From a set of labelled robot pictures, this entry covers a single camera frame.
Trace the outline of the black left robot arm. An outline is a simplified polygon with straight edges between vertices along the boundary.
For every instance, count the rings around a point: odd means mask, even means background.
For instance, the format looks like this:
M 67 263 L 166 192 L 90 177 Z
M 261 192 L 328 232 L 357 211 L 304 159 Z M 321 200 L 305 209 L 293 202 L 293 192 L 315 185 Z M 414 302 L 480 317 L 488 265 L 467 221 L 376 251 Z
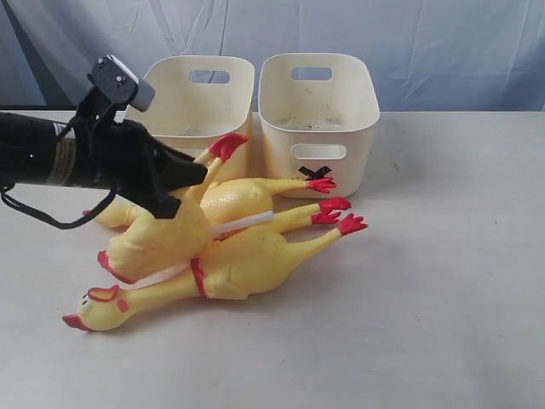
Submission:
M 134 121 L 72 118 L 67 124 L 4 112 L 1 115 L 1 194 L 11 207 L 52 222 L 48 215 L 7 196 L 15 184 L 102 189 L 97 215 L 119 195 L 158 219 L 181 206 L 176 189 L 201 184 L 207 169 L 166 146 Z

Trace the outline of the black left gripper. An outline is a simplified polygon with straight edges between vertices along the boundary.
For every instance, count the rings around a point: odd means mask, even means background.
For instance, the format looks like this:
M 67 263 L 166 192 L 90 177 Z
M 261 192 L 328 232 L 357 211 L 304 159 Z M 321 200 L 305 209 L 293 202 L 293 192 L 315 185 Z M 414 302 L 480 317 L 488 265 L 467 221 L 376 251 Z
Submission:
M 200 185 L 207 168 L 190 155 L 151 138 L 134 121 L 112 122 L 95 130 L 91 123 L 74 126 L 76 158 L 67 185 L 110 189 L 149 211 L 157 219 L 173 219 L 181 201 L 160 187 Z

